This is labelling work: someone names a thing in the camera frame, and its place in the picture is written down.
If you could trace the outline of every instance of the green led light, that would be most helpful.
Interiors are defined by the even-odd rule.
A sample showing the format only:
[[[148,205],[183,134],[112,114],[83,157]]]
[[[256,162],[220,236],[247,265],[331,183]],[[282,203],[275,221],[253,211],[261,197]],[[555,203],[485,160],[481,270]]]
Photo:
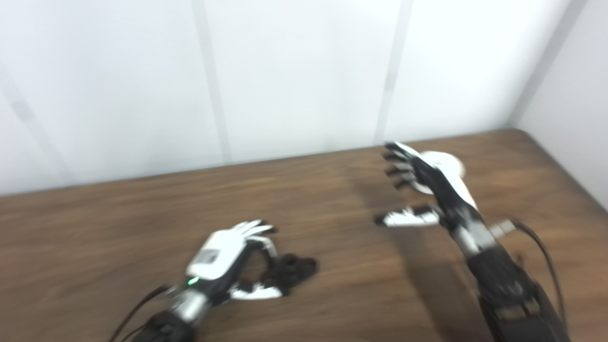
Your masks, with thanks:
[[[191,280],[189,280],[189,281],[188,281],[188,285],[192,285],[192,284],[194,284],[195,282],[198,282],[198,281],[199,281],[199,279],[200,279],[199,277],[194,277],[194,278],[192,278]]]

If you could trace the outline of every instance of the robotic arm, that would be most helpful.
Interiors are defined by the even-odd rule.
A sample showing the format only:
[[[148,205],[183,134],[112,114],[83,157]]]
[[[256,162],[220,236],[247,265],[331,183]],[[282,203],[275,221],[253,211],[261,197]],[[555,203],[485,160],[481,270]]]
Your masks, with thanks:
[[[171,308],[152,316],[133,342],[194,342],[196,326],[212,307],[230,299],[286,296],[316,273],[314,259],[293,254],[278,259],[272,240],[264,236],[273,232],[273,226],[256,220],[211,234],[188,264],[183,282],[171,289],[176,293]],[[268,270],[257,282],[242,281],[239,277],[255,251],[264,255]]]
[[[496,241],[506,232],[523,225],[507,221],[486,227],[475,201],[458,175],[443,172],[409,146],[393,142],[386,148],[390,151],[386,159],[394,163],[394,168],[387,174],[400,177],[401,182],[397,186],[412,182],[427,186],[437,199],[437,205],[390,212],[380,216],[376,224],[440,224],[446,228],[477,280],[480,305],[496,342],[569,342],[565,324],[557,316],[542,287],[533,282]],[[544,248],[540,240],[537,243]]]

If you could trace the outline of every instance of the wooden table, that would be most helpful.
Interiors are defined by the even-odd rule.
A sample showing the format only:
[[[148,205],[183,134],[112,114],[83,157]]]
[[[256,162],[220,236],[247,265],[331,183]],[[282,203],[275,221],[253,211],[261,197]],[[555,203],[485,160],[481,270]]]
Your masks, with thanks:
[[[561,276],[573,341],[608,340],[605,211],[521,131],[411,146],[461,158],[487,222],[517,217],[535,229]],[[318,258],[321,272],[292,296],[214,308],[199,340],[490,341],[448,234],[373,224],[374,214],[430,200],[394,190],[382,150],[0,198],[0,336],[106,341],[146,293],[181,278],[212,231],[263,218],[280,230],[279,253]],[[553,296],[536,245],[517,232],[502,242]],[[127,330],[164,305],[144,307]]]

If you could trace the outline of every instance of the white panel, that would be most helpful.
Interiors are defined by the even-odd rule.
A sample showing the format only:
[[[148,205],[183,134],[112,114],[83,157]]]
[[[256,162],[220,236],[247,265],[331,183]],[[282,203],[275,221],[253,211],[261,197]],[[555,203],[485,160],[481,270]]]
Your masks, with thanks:
[[[567,3],[415,1],[385,139],[501,127]]]
[[[372,143],[398,0],[206,7],[235,161]]]
[[[76,183],[222,163],[188,0],[2,0],[0,59]]]
[[[519,127],[608,209],[608,2],[583,9]]]
[[[0,195],[64,185],[0,93]]]

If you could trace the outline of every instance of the white robotic hand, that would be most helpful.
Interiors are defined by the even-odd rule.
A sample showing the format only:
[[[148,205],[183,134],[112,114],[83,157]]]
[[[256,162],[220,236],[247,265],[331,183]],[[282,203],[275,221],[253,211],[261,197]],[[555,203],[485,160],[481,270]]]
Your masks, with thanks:
[[[239,276],[254,251],[261,251],[269,269],[277,264],[272,240],[263,234],[276,232],[261,220],[242,222],[211,234],[186,269],[186,286],[205,294],[212,305],[234,299],[281,297],[277,287],[253,284],[242,288]]]

